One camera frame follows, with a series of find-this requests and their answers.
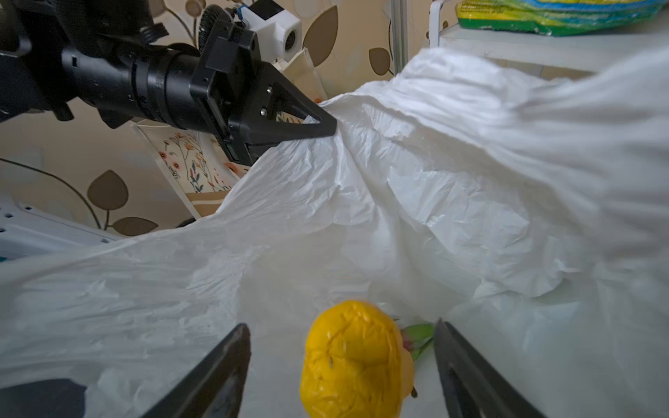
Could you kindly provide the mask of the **pink dragon fruit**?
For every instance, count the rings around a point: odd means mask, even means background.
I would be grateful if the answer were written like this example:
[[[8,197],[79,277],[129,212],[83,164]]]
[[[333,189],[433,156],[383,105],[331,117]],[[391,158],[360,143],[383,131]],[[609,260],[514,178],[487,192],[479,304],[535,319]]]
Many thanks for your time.
[[[404,327],[401,330],[403,347],[409,352],[414,362],[431,347],[434,327],[431,323],[419,323]]]

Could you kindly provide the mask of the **yellow lemon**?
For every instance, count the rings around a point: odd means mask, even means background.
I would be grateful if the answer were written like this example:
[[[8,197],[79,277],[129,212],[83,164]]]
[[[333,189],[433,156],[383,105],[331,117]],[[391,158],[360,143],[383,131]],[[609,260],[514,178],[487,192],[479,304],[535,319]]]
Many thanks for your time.
[[[397,324],[367,301],[344,301],[309,331],[301,402],[310,417],[398,417],[414,374]]]

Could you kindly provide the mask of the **cream floral tote bag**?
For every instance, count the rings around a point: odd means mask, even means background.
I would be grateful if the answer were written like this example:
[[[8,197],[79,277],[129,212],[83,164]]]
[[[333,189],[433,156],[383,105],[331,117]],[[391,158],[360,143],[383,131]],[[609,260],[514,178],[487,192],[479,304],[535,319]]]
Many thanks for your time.
[[[290,61],[278,59],[274,66],[315,103],[328,98],[307,48]],[[211,134],[148,119],[132,122],[131,126],[195,219],[214,214],[250,168],[231,162]]]

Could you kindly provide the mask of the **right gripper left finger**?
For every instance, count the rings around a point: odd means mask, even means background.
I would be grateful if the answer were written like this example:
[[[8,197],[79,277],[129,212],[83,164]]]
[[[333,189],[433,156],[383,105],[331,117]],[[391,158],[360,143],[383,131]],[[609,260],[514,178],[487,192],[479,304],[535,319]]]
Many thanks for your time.
[[[144,416],[238,416],[250,357],[250,331],[239,324]]]

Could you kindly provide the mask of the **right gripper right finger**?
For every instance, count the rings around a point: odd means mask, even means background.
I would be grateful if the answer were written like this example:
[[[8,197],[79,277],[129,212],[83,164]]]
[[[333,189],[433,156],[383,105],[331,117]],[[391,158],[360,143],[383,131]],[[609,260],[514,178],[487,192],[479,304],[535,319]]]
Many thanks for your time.
[[[439,320],[433,346],[450,417],[542,417],[449,323]]]

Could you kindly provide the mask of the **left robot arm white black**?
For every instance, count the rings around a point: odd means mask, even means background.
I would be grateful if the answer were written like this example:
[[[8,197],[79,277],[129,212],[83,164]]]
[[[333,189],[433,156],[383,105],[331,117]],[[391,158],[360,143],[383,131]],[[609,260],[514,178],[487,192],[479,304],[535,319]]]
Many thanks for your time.
[[[214,135],[252,165],[283,141],[319,139],[336,120],[276,67],[301,47],[301,23],[273,1],[207,5],[194,45],[162,45],[146,1],[4,1],[1,118],[81,99],[117,128],[146,118]]]

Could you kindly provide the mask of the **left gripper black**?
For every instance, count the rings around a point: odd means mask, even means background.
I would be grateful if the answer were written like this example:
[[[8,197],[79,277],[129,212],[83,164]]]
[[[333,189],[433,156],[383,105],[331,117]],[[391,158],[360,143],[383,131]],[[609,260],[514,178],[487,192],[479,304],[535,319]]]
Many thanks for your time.
[[[273,65],[256,34],[227,20],[200,23],[190,93],[228,159],[252,165],[263,148],[336,133],[337,120]]]

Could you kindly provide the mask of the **white plastic grocery bag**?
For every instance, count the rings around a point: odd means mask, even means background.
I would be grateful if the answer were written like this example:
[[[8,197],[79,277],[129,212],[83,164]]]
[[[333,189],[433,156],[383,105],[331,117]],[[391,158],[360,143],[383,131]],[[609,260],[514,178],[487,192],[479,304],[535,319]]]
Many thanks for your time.
[[[451,322],[546,416],[667,416],[667,47],[574,82],[428,49],[325,108],[212,216],[3,264],[2,387],[139,417],[245,323],[241,415],[303,417],[308,331],[355,299]]]

